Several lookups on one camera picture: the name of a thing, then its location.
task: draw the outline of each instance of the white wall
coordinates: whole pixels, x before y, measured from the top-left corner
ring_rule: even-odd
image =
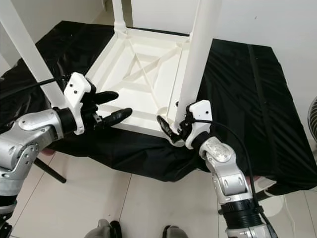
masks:
[[[101,0],[12,0],[12,3],[34,42],[61,20],[91,23],[103,9]],[[0,52],[10,66],[20,57],[1,25]]]
[[[186,3],[180,10],[180,5],[170,2],[132,0],[134,26],[189,32],[193,24],[189,20],[193,21],[195,12],[193,3],[181,1]],[[150,8],[151,14],[145,7],[136,9],[142,4]],[[317,96],[316,12],[316,0],[223,0],[216,34],[219,39],[273,47],[308,138],[312,138],[308,108]]]
[[[0,77],[3,75],[8,69],[10,69],[9,64],[7,61],[3,58],[3,56],[0,53]]]
[[[133,26],[190,33],[199,0],[131,0]]]

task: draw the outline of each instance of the white floor tile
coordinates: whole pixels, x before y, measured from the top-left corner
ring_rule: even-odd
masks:
[[[295,237],[316,238],[313,223],[303,191],[286,195],[286,203],[280,213],[270,217],[279,238],[293,238],[292,224],[295,224]]]
[[[308,208],[312,217],[315,233],[317,232],[317,192],[305,191]]]
[[[57,153],[50,166],[67,178],[44,174],[12,235],[21,238],[84,237],[100,218],[119,219],[131,178],[90,158]]]
[[[53,155],[46,156],[46,155],[43,155],[41,153],[38,155],[38,158],[41,159],[46,164],[48,164],[51,161],[52,157],[53,157]],[[18,203],[14,209],[14,213],[13,213],[12,217],[9,219],[9,223],[12,226],[14,226],[16,224],[19,216],[21,215],[21,213],[22,213],[25,205],[27,204],[29,198],[31,197],[36,185],[40,181],[43,173],[44,173],[44,171],[41,170],[40,168],[38,168],[36,165],[33,165],[31,167],[29,175],[25,179],[25,181],[23,183],[23,187],[18,195],[18,198],[17,198]]]
[[[166,225],[190,238],[218,237],[211,175],[193,171],[175,183],[133,175],[120,223],[125,238],[159,238]]]

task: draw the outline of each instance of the black fabric cover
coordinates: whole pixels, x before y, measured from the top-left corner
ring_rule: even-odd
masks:
[[[61,22],[37,44],[54,76],[85,74],[113,35],[112,26]],[[3,75],[1,92],[35,82],[23,60]],[[214,40],[198,100],[208,99],[215,121],[229,126],[245,142],[255,175],[276,180],[274,195],[317,185],[317,167],[281,66],[270,47]],[[14,116],[40,111],[47,101],[40,89],[1,102],[0,126]],[[234,148],[246,174],[245,155],[227,131],[212,133]],[[88,156],[120,171],[162,181],[177,181],[192,170],[208,171],[204,161],[167,140],[108,128],[70,135],[52,149]]]

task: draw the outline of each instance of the robotic hand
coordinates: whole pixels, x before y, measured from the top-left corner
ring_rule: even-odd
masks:
[[[212,174],[229,238],[277,238],[236,164],[235,152],[215,136],[210,136],[210,124],[213,122],[209,101],[189,105],[185,119],[177,130],[172,129],[163,117],[157,116],[157,120],[171,144],[185,144],[188,149],[197,150],[205,160]]]
[[[116,99],[118,94],[96,94],[95,86],[79,73],[72,74],[64,96],[66,108],[23,115],[0,135],[0,238],[10,236],[12,226],[6,221],[41,150],[73,131],[79,135],[87,129],[112,126],[132,114],[132,109],[126,108],[105,118],[97,115],[97,105]]]

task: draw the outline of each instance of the black cable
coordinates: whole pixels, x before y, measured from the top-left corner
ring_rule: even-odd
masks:
[[[214,122],[212,120],[197,120],[197,119],[194,119],[193,122],[201,122],[201,123],[209,123],[209,124],[218,125],[218,126],[224,128],[224,129],[226,129],[232,135],[234,135],[234,137],[236,137],[236,139],[238,140],[238,142],[241,145],[242,149],[244,150],[244,153],[245,153],[246,158],[247,158],[247,164],[248,164],[248,167],[249,167],[250,185],[251,185],[252,198],[253,198],[254,204],[255,204],[256,207],[260,207],[259,201],[258,201],[258,198],[257,198],[257,194],[256,194],[256,189],[255,189],[255,186],[254,186],[254,179],[253,179],[253,172],[252,172],[250,156],[249,156],[249,153],[247,151],[247,148],[245,147],[245,145],[242,142],[242,140],[240,139],[240,137],[233,130],[231,130],[229,127],[227,127],[226,125],[218,123],[218,122]],[[264,212],[260,211],[259,213],[262,216],[262,218],[265,221],[265,223],[267,224],[269,232],[271,233],[272,237],[273,238],[277,238],[276,232],[275,232],[273,226],[271,225],[271,222],[268,220],[268,218],[264,214]]]
[[[49,84],[49,83],[53,83],[53,82],[56,82],[56,81],[59,81],[59,80],[62,80],[62,79],[64,79],[64,76],[48,79],[48,80],[45,80],[45,81],[42,81],[42,82],[39,82],[39,83],[35,83],[35,84],[31,84],[31,85],[25,86],[23,88],[18,88],[18,89],[14,89],[14,90],[11,90],[11,91],[6,92],[6,93],[2,93],[0,95],[0,100],[2,100],[4,98],[7,98],[7,97],[10,97],[10,96],[12,96],[14,94],[20,93],[20,92],[22,92],[24,90],[35,88],[35,87],[39,87],[39,86],[42,86],[42,85],[45,85],[45,84]]]

